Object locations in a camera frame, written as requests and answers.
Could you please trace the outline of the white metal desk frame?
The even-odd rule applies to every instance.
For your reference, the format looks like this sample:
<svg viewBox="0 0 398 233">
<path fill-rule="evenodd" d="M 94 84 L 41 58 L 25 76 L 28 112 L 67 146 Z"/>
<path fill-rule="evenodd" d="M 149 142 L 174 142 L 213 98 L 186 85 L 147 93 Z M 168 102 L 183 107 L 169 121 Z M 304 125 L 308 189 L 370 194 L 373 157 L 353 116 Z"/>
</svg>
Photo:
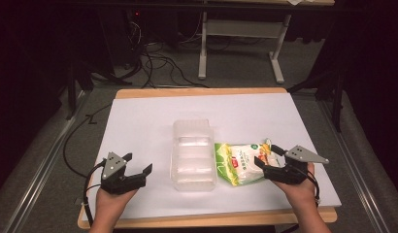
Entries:
<svg viewBox="0 0 398 233">
<path fill-rule="evenodd" d="M 268 55 L 276 83 L 283 84 L 284 77 L 279 63 L 279 54 L 290 20 L 291 15 L 286 15 L 281 22 L 208 19 L 208 14 L 203 13 L 198 78 L 200 80 L 205 80 L 207 77 L 207 38 L 209 36 L 275 39 L 276 47 L 274 50 L 270 51 Z"/>
</svg>

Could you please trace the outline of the person's left hand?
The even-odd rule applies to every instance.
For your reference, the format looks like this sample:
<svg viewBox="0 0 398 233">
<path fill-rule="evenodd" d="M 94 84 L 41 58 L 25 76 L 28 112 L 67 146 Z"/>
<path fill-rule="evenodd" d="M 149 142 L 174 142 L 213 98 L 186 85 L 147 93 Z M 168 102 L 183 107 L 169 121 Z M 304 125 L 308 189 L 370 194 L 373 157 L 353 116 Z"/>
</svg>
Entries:
<svg viewBox="0 0 398 233">
<path fill-rule="evenodd" d="M 126 205 L 136 193 L 136 190 L 131 190 L 124 194 L 116 195 L 100 188 L 96 195 L 94 225 L 101 223 L 104 226 L 115 226 Z"/>
</svg>

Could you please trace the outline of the metal floor rail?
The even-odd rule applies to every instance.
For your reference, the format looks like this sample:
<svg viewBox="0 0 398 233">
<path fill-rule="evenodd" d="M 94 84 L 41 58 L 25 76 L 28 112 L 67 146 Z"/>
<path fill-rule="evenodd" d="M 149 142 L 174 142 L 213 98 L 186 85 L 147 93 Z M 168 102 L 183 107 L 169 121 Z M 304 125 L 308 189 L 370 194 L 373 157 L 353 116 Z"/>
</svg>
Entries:
<svg viewBox="0 0 398 233">
<path fill-rule="evenodd" d="M 89 91 L 74 95 L 76 109 L 71 111 L 68 94 L 62 94 L 62 107 L 41 128 L 27 152 L 0 190 L 0 233 L 19 233 L 27 220 L 51 170 L 59 150 L 77 119 L 78 111 L 88 98 Z"/>
<path fill-rule="evenodd" d="M 354 189 L 358 195 L 358 198 L 363 206 L 368 219 L 371 222 L 372 227 L 376 233 L 390 233 L 388 226 L 381 214 L 380 208 L 376 202 L 376 199 L 366 184 L 363 176 L 360 174 L 359 167 L 357 166 L 352 154 L 348 149 L 346 140 L 344 139 L 341 132 L 339 132 L 332 120 L 332 113 L 328 105 L 323 102 L 318 102 L 319 108 L 325 115 L 326 122 L 331 128 L 332 133 L 337 141 L 338 147 L 342 152 L 342 158 L 348 168 L 348 175 L 354 186 Z"/>
</svg>

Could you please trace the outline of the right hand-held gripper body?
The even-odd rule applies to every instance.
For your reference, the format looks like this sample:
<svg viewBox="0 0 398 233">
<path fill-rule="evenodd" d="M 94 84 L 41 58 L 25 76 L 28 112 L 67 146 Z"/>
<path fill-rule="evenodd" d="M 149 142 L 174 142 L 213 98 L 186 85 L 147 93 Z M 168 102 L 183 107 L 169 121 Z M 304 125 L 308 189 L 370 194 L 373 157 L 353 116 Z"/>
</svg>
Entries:
<svg viewBox="0 0 398 233">
<path fill-rule="evenodd" d="M 329 160 L 302 146 L 295 146 L 287 150 L 283 167 L 267 165 L 264 178 L 270 181 L 299 184 L 308 177 L 308 163 L 328 164 Z"/>
</svg>

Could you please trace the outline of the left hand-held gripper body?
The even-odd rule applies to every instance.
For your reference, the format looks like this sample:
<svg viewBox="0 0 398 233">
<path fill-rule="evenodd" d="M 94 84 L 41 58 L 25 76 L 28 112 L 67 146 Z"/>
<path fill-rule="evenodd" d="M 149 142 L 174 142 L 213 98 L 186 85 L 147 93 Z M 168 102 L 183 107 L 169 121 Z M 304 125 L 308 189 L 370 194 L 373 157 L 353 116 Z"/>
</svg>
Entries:
<svg viewBox="0 0 398 233">
<path fill-rule="evenodd" d="M 147 178 L 136 181 L 125 175 L 128 162 L 116 153 L 109 152 L 101 175 L 101 188 L 110 194 L 120 195 L 144 187 Z"/>
</svg>

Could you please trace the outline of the black stand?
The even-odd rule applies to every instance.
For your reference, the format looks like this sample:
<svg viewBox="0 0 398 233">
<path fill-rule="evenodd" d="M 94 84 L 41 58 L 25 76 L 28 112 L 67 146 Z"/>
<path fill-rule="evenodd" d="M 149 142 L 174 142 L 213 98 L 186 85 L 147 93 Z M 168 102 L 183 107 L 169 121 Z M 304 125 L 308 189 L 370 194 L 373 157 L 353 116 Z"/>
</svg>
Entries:
<svg viewBox="0 0 398 233">
<path fill-rule="evenodd" d="M 313 75 L 310 78 L 288 88 L 288 93 L 295 93 L 305 88 L 316 88 L 315 98 L 317 100 L 332 100 L 332 114 L 331 122 L 335 129 L 341 131 L 341 110 L 342 106 L 342 95 L 344 88 L 344 80 L 346 76 L 346 70 L 344 68 L 332 68 L 323 71 L 317 75 Z"/>
<path fill-rule="evenodd" d="M 76 84 L 84 91 L 93 89 L 88 66 L 85 62 L 74 59 L 71 61 L 67 71 L 67 95 L 68 95 L 68 119 L 71 119 L 77 111 L 77 88 Z"/>
</svg>

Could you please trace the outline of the white table mat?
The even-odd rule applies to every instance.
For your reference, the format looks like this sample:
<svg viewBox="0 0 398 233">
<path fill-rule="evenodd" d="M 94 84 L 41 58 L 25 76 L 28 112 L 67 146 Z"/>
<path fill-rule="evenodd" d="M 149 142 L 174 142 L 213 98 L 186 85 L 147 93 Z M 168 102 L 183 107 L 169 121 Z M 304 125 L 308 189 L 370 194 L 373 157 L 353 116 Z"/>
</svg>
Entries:
<svg viewBox="0 0 398 233">
<path fill-rule="evenodd" d="M 179 119 L 205 119 L 218 143 L 253 144 L 270 140 L 289 150 L 315 146 L 287 93 L 204 95 L 116 99 L 98 153 L 132 153 L 126 172 L 151 174 L 127 205 L 122 219 L 131 224 L 156 217 L 208 216 L 287 210 L 284 194 L 270 181 L 232 186 L 218 180 L 211 191 L 183 192 L 170 178 L 173 124 Z"/>
</svg>

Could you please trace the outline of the person's right hand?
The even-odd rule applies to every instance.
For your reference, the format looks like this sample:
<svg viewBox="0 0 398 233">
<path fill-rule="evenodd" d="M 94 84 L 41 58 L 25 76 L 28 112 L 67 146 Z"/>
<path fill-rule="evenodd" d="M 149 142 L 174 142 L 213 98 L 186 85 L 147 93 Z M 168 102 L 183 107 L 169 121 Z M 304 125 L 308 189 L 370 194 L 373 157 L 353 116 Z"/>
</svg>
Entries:
<svg viewBox="0 0 398 233">
<path fill-rule="evenodd" d="M 275 185 L 284 192 L 294 210 L 316 209 L 315 185 L 309 179 L 299 184 L 275 182 Z"/>
</svg>

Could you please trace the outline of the green and white snack packet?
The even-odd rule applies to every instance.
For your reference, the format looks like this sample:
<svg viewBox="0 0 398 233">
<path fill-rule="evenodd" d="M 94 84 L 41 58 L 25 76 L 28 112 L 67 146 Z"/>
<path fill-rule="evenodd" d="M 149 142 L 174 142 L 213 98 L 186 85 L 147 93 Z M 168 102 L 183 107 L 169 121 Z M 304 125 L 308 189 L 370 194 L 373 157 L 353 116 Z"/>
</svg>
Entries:
<svg viewBox="0 0 398 233">
<path fill-rule="evenodd" d="M 265 165 L 279 167 L 278 157 L 271 152 L 271 141 L 260 144 L 232 145 L 215 144 L 216 170 L 220 177 L 233 186 L 256 182 L 264 177 L 261 168 L 255 165 L 254 158 Z"/>
</svg>

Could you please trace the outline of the clear plastic container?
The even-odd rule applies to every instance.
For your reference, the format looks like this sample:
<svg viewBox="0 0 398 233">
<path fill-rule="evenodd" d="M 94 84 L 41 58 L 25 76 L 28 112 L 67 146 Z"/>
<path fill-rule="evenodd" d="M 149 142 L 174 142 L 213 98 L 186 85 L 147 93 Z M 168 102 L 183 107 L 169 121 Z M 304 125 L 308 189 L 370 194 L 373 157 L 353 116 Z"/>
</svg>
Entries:
<svg viewBox="0 0 398 233">
<path fill-rule="evenodd" d="M 207 119 L 174 122 L 170 177 L 178 191 L 211 191 L 216 187 L 214 130 Z"/>
</svg>

